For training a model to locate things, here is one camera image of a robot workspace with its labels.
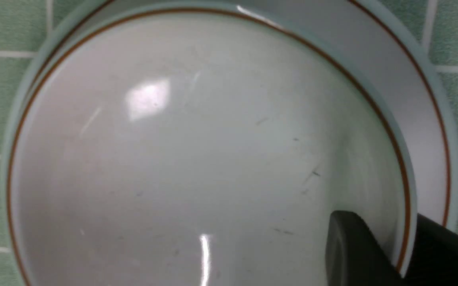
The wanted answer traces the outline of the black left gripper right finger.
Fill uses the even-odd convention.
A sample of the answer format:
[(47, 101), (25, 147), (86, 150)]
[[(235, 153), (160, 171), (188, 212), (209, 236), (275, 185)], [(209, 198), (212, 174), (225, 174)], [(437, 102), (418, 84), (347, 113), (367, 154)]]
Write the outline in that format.
[(458, 286), (458, 235), (418, 214), (407, 286)]

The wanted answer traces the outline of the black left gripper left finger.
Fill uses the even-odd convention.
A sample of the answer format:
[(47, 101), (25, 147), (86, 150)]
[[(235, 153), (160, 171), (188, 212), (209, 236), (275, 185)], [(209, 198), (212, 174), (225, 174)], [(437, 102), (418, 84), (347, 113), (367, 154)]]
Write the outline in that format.
[(400, 274), (356, 213), (334, 211), (326, 242), (329, 286), (403, 286)]

